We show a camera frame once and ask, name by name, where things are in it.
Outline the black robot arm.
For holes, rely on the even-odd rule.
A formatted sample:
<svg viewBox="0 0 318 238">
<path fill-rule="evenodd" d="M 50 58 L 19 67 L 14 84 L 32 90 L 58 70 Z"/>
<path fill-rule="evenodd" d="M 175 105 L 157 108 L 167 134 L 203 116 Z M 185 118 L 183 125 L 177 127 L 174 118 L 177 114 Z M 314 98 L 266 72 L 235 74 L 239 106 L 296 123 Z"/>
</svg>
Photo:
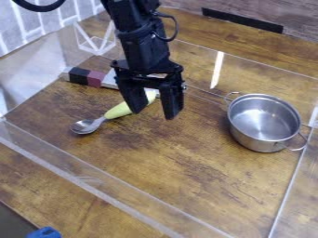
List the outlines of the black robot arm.
<svg viewBox="0 0 318 238">
<path fill-rule="evenodd" d="M 159 0 L 100 0 L 115 23 L 126 59 L 115 60 L 115 82 L 134 113 L 149 104 L 146 88 L 159 90 L 166 119 L 173 119 L 185 108 L 183 66 L 173 62 L 169 51 L 179 32 L 167 37 L 162 18 L 175 18 L 161 13 Z"/>
</svg>

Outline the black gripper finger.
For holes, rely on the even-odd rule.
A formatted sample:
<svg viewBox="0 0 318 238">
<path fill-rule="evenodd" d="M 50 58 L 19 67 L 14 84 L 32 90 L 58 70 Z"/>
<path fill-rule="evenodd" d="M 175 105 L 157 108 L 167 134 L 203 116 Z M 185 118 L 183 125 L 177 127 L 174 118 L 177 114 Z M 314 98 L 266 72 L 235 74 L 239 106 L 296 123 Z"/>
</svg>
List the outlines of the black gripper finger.
<svg viewBox="0 0 318 238">
<path fill-rule="evenodd" d="M 185 108 L 185 91 L 179 83 L 163 83 L 159 87 L 162 106 L 167 120 Z"/>
<path fill-rule="evenodd" d="M 116 84 L 133 113 L 141 113 L 149 105 L 145 88 L 139 86 L 134 80 L 122 78 L 116 79 Z"/>
</svg>

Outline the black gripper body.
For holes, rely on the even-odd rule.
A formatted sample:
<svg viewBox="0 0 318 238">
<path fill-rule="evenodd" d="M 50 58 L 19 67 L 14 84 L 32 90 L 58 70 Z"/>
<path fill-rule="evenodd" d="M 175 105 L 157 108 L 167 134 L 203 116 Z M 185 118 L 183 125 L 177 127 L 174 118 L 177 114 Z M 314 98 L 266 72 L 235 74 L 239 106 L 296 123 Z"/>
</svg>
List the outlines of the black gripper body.
<svg viewBox="0 0 318 238">
<path fill-rule="evenodd" d="M 112 63 L 121 90 L 181 88 L 183 67 L 170 60 L 169 42 L 162 22 L 146 22 L 115 30 L 125 57 Z"/>
</svg>

